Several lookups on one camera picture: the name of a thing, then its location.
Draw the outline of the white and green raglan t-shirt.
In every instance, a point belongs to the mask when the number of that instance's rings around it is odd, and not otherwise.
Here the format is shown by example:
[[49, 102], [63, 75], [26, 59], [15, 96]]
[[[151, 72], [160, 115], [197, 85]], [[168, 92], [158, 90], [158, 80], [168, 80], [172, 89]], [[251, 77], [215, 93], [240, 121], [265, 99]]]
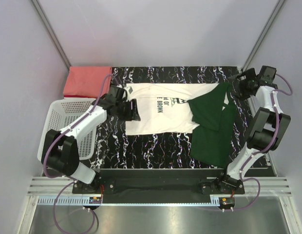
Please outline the white and green raglan t-shirt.
[[132, 83], [140, 121], [126, 121], [126, 135], [192, 135], [191, 158], [225, 168], [229, 163], [237, 108], [232, 85], [221, 83]]

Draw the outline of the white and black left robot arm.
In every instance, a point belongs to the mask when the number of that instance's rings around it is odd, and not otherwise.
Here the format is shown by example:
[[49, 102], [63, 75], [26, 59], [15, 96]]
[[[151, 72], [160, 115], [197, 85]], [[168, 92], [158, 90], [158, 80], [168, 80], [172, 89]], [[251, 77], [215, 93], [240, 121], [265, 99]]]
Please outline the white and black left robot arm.
[[53, 169], [63, 176], [82, 182], [88, 192], [97, 192], [100, 188], [100, 175], [80, 162], [78, 145], [109, 116], [116, 116], [122, 121], [140, 121], [137, 101], [130, 98], [132, 92], [132, 87], [112, 85], [108, 93], [94, 100], [73, 123], [60, 130], [49, 130], [45, 135], [40, 157], [43, 169]]

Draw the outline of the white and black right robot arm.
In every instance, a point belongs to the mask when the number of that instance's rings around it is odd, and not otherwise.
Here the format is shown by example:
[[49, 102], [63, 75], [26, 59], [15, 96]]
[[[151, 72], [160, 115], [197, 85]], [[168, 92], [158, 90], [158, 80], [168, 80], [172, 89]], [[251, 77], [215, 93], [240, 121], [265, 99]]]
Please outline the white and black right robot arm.
[[289, 126], [291, 117], [283, 113], [278, 102], [282, 90], [273, 82], [276, 75], [276, 68], [264, 65], [259, 73], [250, 68], [233, 76], [238, 82], [237, 98], [255, 97], [260, 107], [247, 128], [244, 147], [213, 183], [222, 194], [242, 190], [246, 172], [259, 158], [278, 148]]

